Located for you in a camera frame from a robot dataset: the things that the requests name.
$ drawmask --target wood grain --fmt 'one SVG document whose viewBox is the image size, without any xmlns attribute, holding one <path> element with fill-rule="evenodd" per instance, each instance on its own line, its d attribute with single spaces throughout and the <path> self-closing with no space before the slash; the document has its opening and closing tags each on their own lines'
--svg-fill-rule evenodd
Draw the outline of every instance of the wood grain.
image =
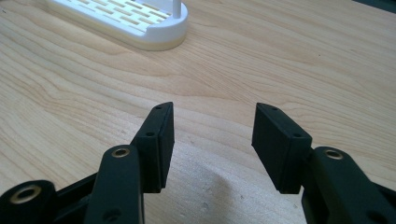
<svg viewBox="0 0 396 224">
<path fill-rule="evenodd" d="M 167 188 L 147 223 L 304 223 L 250 146 L 255 104 L 278 106 L 396 190 L 396 15 L 347 0 L 186 0 L 184 43 L 149 52 L 0 2 L 0 192 L 97 171 L 149 110 L 175 103 Z"/>
</svg>

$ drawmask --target screw hole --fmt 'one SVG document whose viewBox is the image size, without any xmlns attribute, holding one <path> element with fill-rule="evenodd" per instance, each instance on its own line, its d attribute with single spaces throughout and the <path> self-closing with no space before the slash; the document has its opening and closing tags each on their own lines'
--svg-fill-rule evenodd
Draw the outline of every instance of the screw hole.
<svg viewBox="0 0 396 224">
<path fill-rule="evenodd" d="M 15 192 L 9 199 L 12 203 L 27 203 L 40 194 L 41 188 L 37 185 L 27 186 Z"/>
<path fill-rule="evenodd" d="M 376 223 L 384 223 L 384 224 L 388 223 L 387 219 L 378 212 L 368 211 L 366 215 L 368 218 L 370 218 L 372 221 Z"/>
<path fill-rule="evenodd" d="M 128 155 L 130 150 L 128 148 L 118 148 L 114 150 L 111 155 L 115 158 L 121 158 Z"/>
<path fill-rule="evenodd" d="M 119 208 L 111 209 L 105 212 L 103 215 L 103 221 L 107 223 L 112 223 L 117 221 L 121 216 L 121 210 Z"/>
<path fill-rule="evenodd" d="M 324 151 L 324 153 L 326 153 L 327 157 L 334 160 L 342 160 L 344 158 L 344 156 L 341 153 L 331 149 L 327 149 L 326 151 Z"/>
</svg>

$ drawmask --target tabletop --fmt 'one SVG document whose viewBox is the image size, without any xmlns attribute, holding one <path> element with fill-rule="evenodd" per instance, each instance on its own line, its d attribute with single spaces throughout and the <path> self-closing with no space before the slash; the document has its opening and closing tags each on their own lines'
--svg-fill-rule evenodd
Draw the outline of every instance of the tabletop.
<svg viewBox="0 0 396 224">
<path fill-rule="evenodd" d="M 304 223 L 251 147 L 255 104 L 285 111 L 396 190 L 396 15 L 348 0 L 185 0 L 185 41 L 125 46 L 52 13 L 0 1 L 0 193 L 64 188 L 175 105 L 176 142 L 147 223 Z"/>
</svg>

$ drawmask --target white object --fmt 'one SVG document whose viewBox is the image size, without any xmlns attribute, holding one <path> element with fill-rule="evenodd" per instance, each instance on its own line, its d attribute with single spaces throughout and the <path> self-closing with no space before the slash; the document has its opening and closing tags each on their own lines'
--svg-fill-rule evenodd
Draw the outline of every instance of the white object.
<svg viewBox="0 0 396 224">
<path fill-rule="evenodd" d="M 183 42 L 188 10 L 180 0 L 47 0 L 49 8 L 140 49 Z"/>
</svg>

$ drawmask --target wooden table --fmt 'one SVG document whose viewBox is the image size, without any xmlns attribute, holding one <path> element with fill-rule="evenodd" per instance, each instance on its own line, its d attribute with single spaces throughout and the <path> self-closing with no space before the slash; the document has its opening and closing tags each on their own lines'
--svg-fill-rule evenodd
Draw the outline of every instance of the wooden table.
<svg viewBox="0 0 396 224">
<path fill-rule="evenodd" d="M 175 103 L 167 188 L 147 223 L 304 223 L 250 146 L 255 104 L 284 110 L 396 189 L 396 15 L 347 0 L 186 0 L 184 43 L 125 48 L 35 0 L 0 2 L 0 193 L 97 171 Z"/>
</svg>

